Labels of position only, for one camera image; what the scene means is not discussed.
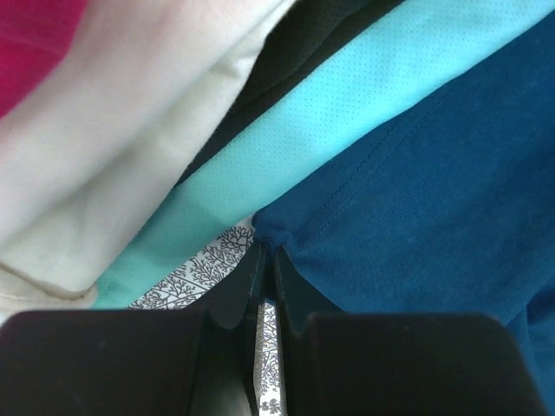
black fabric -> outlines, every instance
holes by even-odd
[[[227,116],[183,182],[318,65],[403,0],[301,0],[271,32]]]

mint green fabric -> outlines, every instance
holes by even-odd
[[[553,0],[406,0],[173,190],[99,279],[95,307],[126,307],[219,233],[553,9]]]

pink fabric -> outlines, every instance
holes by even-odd
[[[63,59],[88,0],[0,0],[0,117]]]

floral pattern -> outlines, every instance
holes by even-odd
[[[253,229],[247,219],[232,227],[185,262],[144,296],[132,309],[179,309],[192,303],[226,277],[252,241]],[[278,338],[276,310],[264,305],[260,414],[281,414],[279,399]]]

dark blue cloth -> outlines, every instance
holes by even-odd
[[[552,413],[554,44],[551,13],[253,220],[345,310],[496,317]]]

